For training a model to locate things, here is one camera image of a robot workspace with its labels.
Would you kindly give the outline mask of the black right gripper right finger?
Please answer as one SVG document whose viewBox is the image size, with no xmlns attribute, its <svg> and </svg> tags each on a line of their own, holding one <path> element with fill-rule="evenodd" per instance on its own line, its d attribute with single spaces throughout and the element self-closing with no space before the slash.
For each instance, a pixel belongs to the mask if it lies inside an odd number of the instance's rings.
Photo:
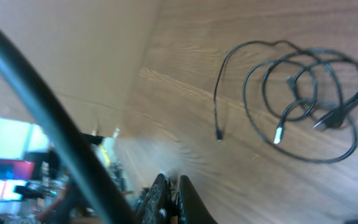
<svg viewBox="0 0 358 224">
<path fill-rule="evenodd" d="M 180 224 L 218 224 L 187 175 L 180 176 L 178 199 Z"/>
</svg>

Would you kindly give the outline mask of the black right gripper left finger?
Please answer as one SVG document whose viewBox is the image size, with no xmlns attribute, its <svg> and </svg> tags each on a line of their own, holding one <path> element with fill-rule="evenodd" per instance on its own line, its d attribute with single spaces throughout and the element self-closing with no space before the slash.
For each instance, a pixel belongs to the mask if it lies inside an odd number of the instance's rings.
<svg viewBox="0 0 358 224">
<path fill-rule="evenodd" d="M 135 210 L 135 218 L 138 223 L 169 223 L 167 211 L 168 193 L 168 179 L 164 174 L 159 174 Z"/>
</svg>

